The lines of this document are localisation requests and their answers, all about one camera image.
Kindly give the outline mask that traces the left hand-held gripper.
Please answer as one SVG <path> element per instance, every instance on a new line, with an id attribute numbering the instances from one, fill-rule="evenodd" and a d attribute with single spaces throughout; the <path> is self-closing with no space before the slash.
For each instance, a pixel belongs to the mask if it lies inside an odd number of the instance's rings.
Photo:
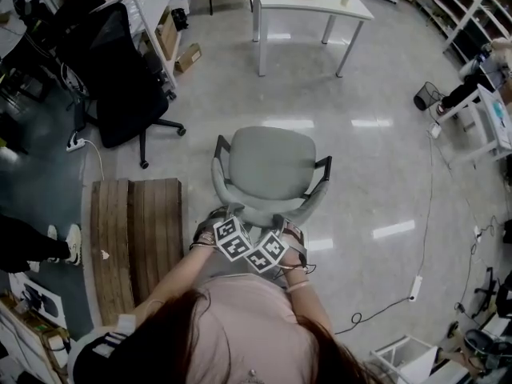
<path id="1" fill-rule="evenodd" d="M 230 262 L 254 251 L 248 231 L 241 220 L 244 205 L 221 206 L 211 211 L 194 234 L 194 244 L 201 241 L 222 252 Z"/>

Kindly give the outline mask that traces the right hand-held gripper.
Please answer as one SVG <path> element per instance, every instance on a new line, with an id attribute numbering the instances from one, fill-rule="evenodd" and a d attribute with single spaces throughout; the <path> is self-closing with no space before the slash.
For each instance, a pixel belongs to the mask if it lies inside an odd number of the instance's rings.
<path id="1" fill-rule="evenodd" d="M 305 235 L 303 231 L 299 237 L 287 233 L 288 222 L 290 221 L 286 218 L 276 218 L 275 227 L 264 230 L 254 246 L 254 251 L 244 257 L 258 273 L 264 273 L 275 266 L 284 270 L 307 268 Z"/>

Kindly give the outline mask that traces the grey office chair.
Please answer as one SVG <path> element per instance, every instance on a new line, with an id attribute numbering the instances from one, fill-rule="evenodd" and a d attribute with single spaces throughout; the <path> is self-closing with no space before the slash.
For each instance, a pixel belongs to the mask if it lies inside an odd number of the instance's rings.
<path id="1" fill-rule="evenodd" d="M 239 204 L 242 220 L 269 228 L 280 216 L 300 226 L 324 199 L 333 158 L 317 158 L 305 134 L 268 126 L 219 135 L 211 162 L 215 192 L 223 205 Z"/>

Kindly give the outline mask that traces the person's left forearm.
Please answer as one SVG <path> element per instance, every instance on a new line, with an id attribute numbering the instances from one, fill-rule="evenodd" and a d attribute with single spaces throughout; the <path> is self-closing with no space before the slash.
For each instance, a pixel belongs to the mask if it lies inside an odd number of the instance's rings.
<path id="1" fill-rule="evenodd" d="M 194 247 L 154 288 L 147 300 L 137 306 L 132 314 L 139 326 L 150 315 L 172 298 L 190 290 L 215 248 L 207 245 Z"/>

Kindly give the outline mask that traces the person's right forearm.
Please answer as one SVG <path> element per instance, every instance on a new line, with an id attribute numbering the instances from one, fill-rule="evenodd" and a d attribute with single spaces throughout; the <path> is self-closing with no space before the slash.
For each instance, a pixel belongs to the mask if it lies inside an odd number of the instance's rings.
<path id="1" fill-rule="evenodd" d="M 286 269 L 285 279 L 288 288 L 296 283 L 309 280 L 309 277 L 304 269 L 297 267 Z M 291 300 L 296 316 L 308 318 L 322 326 L 330 334 L 333 332 L 330 318 L 311 283 L 310 286 L 287 295 Z"/>

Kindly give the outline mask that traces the black office chair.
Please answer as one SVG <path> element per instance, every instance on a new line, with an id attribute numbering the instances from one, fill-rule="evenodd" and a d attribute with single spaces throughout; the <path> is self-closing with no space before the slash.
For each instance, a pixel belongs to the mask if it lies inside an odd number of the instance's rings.
<path id="1" fill-rule="evenodd" d="M 157 72 L 137 50 L 127 9 L 120 2 L 88 14 L 64 37 L 57 55 L 96 102 L 94 117 L 82 114 L 96 125 L 104 147 L 138 137 L 140 166 L 145 169 L 148 128 L 168 126 L 180 136 L 186 134 L 183 124 L 162 118 L 176 95 L 163 89 Z"/>

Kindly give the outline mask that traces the person's grey trousers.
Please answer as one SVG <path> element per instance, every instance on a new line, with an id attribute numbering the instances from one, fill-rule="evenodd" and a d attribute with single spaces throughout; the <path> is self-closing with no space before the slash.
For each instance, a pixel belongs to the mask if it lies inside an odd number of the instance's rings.
<path id="1" fill-rule="evenodd" d="M 280 268 L 275 266 L 264 273 L 258 273 L 245 259 L 236 262 L 230 262 L 224 255 L 215 251 L 206 260 L 205 265 L 199 273 L 197 283 L 206 282 L 216 277 L 231 277 L 244 274 L 253 274 L 264 278 L 278 286 L 284 286 L 286 283 L 278 275 Z"/>

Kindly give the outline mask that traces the person's pink top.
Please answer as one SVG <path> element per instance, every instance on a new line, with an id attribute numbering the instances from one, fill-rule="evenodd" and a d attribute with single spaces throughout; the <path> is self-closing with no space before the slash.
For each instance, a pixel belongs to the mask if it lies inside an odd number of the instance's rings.
<path id="1" fill-rule="evenodd" d="M 283 289 L 242 275 L 206 282 L 193 312 L 186 384 L 366 384 L 328 330 Z"/>

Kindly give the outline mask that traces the black white-striped garment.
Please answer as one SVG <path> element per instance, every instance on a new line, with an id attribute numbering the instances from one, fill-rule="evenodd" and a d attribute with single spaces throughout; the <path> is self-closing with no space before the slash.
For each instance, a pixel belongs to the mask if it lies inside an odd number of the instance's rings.
<path id="1" fill-rule="evenodd" d="M 121 314 L 112 326 L 100 326 L 71 346 L 67 372 L 71 384 L 107 384 L 112 367 L 109 358 L 136 328 L 136 317 Z"/>

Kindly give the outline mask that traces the small cardboard box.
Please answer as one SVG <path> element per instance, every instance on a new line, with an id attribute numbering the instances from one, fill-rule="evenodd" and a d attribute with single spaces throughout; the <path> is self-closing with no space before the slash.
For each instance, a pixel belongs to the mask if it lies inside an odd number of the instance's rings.
<path id="1" fill-rule="evenodd" d="M 174 63 L 174 69 L 183 74 L 202 56 L 201 47 L 198 43 L 191 44 L 185 52 L 179 56 Z"/>

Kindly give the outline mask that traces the white product box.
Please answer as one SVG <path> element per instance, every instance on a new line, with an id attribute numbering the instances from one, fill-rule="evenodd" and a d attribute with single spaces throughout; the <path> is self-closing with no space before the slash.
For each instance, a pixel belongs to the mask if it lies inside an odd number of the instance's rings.
<path id="1" fill-rule="evenodd" d="M 28 301 L 32 310 L 57 326 L 67 328 L 60 296 L 32 281 L 24 273 L 9 274 L 9 281 L 11 292 L 17 299 Z"/>

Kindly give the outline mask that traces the large cardboard box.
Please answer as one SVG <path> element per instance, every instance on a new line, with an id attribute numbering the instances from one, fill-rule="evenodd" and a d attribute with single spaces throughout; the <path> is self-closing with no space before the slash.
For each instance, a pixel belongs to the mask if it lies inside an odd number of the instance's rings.
<path id="1" fill-rule="evenodd" d="M 155 29 L 155 35 L 167 61 L 171 60 L 178 38 L 172 14 L 165 10 Z"/>

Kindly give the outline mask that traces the black mesh waste bin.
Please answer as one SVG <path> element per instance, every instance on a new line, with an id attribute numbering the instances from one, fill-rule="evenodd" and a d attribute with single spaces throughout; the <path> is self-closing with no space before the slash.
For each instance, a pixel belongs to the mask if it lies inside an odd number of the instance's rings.
<path id="1" fill-rule="evenodd" d="M 425 111 L 442 100 L 443 94 L 432 82 L 425 82 L 413 96 L 413 103 L 420 111 Z"/>

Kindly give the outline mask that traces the small white side table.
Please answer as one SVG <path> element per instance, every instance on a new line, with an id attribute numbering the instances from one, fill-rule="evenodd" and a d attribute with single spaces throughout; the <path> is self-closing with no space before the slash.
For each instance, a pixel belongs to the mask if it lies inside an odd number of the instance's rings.
<path id="1" fill-rule="evenodd" d="M 481 146 L 468 154 L 454 156 L 447 163 L 449 168 L 463 162 L 476 164 L 487 155 L 493 162 L 512 155 L 512 120 L 498 91 L 491 92 L 478 85 L 476 91 L 435 122 L 441 126 L 461 112 L 472 117 Z"/>

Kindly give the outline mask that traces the white furniture frame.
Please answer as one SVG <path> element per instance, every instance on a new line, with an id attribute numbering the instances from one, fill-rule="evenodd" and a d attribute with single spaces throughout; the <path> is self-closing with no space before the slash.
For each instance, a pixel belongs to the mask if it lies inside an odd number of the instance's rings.
<path id="1" fill-rule="evenodd" d="M 397 341 L 370 352 L 383 369 L 389 384 L 423 384 L 430 376 L 438 348 L 405 335 Z"/>

